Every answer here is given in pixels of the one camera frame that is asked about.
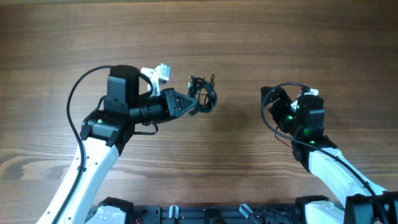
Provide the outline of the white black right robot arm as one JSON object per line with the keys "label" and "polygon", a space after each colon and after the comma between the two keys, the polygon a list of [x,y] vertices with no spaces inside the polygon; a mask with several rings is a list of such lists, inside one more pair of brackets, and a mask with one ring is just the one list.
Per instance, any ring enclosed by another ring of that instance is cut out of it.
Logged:
{"label": "white black right robot arm", "polygon": [[291,142],[292,154],[304,169],[318,177],[341,204],[322,195],[295,201],[298,223],[397,223],[397,192],[369,180],[345,159],[324,133],[324,100],[318,90],[300,85],[296,101],[284,84],[261,88],[261,109],[276,123],[272,132]]}

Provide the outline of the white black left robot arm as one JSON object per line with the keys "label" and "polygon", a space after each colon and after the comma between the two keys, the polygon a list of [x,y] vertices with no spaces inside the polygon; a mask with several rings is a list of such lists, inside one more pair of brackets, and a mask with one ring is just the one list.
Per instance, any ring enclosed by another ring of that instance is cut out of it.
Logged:
{"label": "white black left robot arm", "polygon": [[78,148],[75,158],[39,223],[83,223],[100,185],[122,154],[137,124],[165,123],[181,117],[197,100],[168,88],[153,94],[154,87],[139,92],[139,81],[151,80],[130,65],[110,65],[107,94],[83,120],[81,130],[73,128]]}

